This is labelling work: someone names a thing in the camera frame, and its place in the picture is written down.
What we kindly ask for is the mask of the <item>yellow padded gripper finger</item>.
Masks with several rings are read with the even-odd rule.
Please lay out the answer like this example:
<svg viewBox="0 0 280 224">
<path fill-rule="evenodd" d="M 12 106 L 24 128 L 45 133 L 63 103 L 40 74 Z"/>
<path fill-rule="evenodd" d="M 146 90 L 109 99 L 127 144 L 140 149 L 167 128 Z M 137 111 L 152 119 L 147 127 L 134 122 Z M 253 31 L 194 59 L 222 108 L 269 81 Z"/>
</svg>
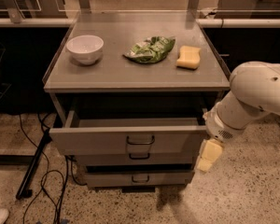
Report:
<svg viewBox="0 0 280 224">
<path fill-rule="evenodd" d="M 195 168 L 207 172 L 223 153 L 222 143 L 216 139 L 203 140 Z"/>
</svg>

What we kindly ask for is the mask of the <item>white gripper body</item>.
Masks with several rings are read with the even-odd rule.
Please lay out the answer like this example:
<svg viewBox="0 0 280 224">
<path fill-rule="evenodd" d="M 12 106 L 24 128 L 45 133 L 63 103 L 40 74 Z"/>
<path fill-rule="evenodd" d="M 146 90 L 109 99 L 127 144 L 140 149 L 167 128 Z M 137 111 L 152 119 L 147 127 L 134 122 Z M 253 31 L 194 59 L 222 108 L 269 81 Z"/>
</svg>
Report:
<svg viewBox="0 0 280 224">
<path fill-rule="evenodd" d="M 246 105 L 229 91 L 210 111 L 203 114 L 203 118 L 208 134 L 220 142 L 227 143 L 242 134 L 249 123 L 267 115 L 268 112 Z"/>
</svg>

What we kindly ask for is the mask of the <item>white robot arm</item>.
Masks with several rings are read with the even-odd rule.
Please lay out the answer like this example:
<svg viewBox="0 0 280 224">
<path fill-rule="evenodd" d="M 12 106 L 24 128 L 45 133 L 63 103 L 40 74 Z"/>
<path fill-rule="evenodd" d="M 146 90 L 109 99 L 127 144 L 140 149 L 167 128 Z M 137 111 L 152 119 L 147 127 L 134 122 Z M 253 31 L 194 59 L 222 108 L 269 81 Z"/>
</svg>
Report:
<svg viewBox="0 0 280 224">
<path fill-rule="evenodd" d="M 230 91 L 203 114 L 210 138 L 202 142 L 195 168 L 207 172 L 225 144 L 269 114 L 280 117 L 280 63 L 238 65 L 230 75 Z"/>
</svg>

